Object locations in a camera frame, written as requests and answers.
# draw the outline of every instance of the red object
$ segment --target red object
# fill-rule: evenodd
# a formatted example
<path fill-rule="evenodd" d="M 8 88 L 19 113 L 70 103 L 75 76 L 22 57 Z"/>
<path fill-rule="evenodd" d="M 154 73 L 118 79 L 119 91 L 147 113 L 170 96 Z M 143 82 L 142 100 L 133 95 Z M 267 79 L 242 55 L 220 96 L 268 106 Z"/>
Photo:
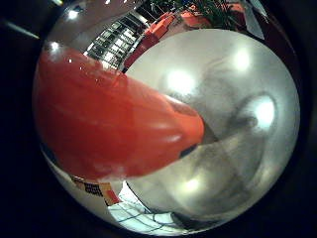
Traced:
<path fill-rule="evenodd" d="M 172 15 L 172 13 L 164 13 L 159 18 L 160 21 L 158 23 L 152 23 L 145 30 L 146 35 L 152 33 L 156 35 L 158 38 L 161 38 L 167 32 L 168 26 L 174 19 L 174 16 Z"/>
<path fill-rule="evenodd" d="M 203 136 L 188 105 L 66 48 L 42 52 L 33 104 L 41 140 L 62 169 L 83 179 L 152 173 Z"/>
<path fill-rule="evenodd" d="M 231 7 L 231 11 L 233 11 L 236 20 L 241 25 L 240 28 L 244 28 L 246 26 L 246 19 L 245 19 L 245 9 L 240 3 L 230 3 L 228 7 Z"/>
<path fill-rule="evenodd" d="M 199 13 L 193 14 L 189 11 L 184 11 L 180 16 L 188 27 L 199 28 L 202 26 L 210 26 L 210 22 Z"/>
<path fill-rule="evenodd" d="M 113 203 L 120 202 L 118 196 L 113 190 L 107 190 L 107 195 L 109 196 L 109 198 L 112 200 Z"/>

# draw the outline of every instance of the red nose cone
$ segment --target red nose cone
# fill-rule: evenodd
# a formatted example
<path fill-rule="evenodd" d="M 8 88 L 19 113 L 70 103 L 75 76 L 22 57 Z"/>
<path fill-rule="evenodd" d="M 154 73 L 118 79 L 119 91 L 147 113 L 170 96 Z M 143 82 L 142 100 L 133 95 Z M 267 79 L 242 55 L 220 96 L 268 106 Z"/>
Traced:
<path fill-rule="evenodd" d="M 70 49 L 41 54 L 33 103 L 43 143 L 84 179 L 149 174 L 203 137 L 188 105 Z"/>

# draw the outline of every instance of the dark background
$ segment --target dark background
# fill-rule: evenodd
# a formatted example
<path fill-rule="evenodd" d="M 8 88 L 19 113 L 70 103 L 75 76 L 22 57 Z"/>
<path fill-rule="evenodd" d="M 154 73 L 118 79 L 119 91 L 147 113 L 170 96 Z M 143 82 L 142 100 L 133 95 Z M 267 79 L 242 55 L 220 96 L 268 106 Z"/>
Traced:
<path fill-rule="evenodd" d="M 252 209 L 189 237 L 317 237 L 317 1 L 263 2 L 286 30 L 301 65 L 304 97 L 297 147 L 280 180 Z M 31 91 L 43 42 L 7 29 L 5 20 L 44 39 L 67 4 L 60 8 L 49 0 L 16 0 L 0 5 L 0 236 L 141 237 L 107 225 L 78 205 L 39 151 Z"/>

